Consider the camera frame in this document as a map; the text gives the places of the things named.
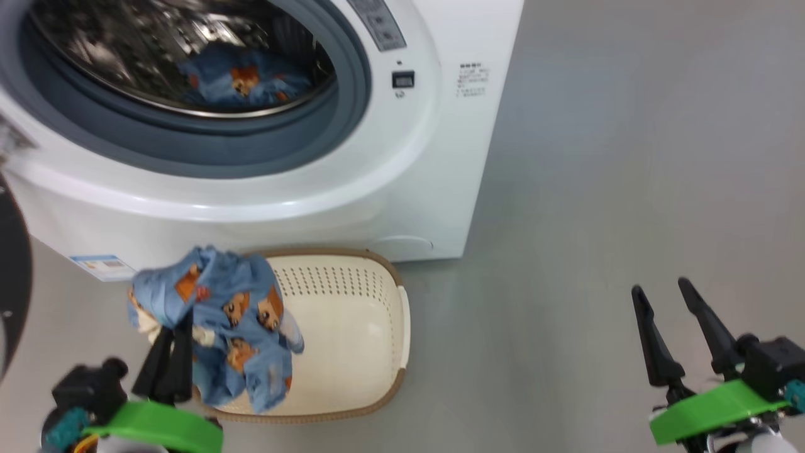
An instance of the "brown basket rim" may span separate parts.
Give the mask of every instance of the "brown basket rim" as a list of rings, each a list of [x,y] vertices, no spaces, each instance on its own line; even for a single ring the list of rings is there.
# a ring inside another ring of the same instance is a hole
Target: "brown basket rim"
[[[335,255],[335,256],[355,256],[358,258],[366,258],[382,265],[391,274],[394,283],[397,286],[403,285],[403,279],[397,272],[393,264],[383,256],[371,250],[357,250],[352,248],[338,248],[338,247],[298,247],[286,248],[270,251],[258,251],[260,255],[266,258],[276,258],[280,256],[309,256],[309,255]],[[334,420],[343,420],[345,418],[362,417],[369,415],[387,405],[394,395],[397,394],[400,387],[403,385],[405,378],[405,368],[397,370],[397,377],[389,387],[388,392],[383,395],[379,400],[365,407],[342,410],[338,412],[328,412],[324,414],[311,414],[311,415],[251,415],[251,414],[232,414],[216,409],[212,406],[206,405],[201,402],[201,394],[196,386],[193,386],[193,399],[196,400],[201,409],[215,418],[221,420],[228,420],[231,422],[250,422],[250,423],[276,423],[276,424],[302,424],[302,423],[318,423],[318,422],[331,422]]]

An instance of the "label sticker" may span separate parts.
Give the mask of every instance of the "label sticker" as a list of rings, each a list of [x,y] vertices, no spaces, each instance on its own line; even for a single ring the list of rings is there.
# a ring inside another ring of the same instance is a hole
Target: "label sticker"
[[[457,98],[475,98],[486,95],[489,84],[489,68],[482,63],[462,63],[456,82]]]
[[[136,273],[115,255],[70,256],[70,260],[100,281],[128,281]]]

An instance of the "stainless steel drum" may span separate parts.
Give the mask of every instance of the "stainless steel drum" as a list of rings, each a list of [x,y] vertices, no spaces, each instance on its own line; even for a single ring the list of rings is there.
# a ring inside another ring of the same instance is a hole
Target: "stainless steel drum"
[[[60,55],[107,89],[159,109],[206,118],[254,118],[316,96],[335,73],[316,37],[266,0],[39,0],[39,32]],[[191,103],[178,64],[222,41],[266,49],[306,72],[312,88],[286,102],[249,107]]]

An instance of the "button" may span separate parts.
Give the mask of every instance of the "button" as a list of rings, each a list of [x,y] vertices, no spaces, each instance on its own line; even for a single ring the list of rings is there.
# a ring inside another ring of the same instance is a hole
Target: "button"
[[[391,88],[414,88],[414,71],[391,73]]]

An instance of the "laundry basket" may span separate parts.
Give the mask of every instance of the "laundry basket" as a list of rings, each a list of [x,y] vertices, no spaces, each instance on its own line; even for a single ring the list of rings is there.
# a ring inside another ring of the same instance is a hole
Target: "laundry basket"
[[[291,391],[263,414],[245,393],[204,410],[236,422],[309,423],[371,414],[388,403],[403,383],[411,344],[408,296],[391,263],[340,248],[264,255],[305,340],[304,353],[293,356]]]

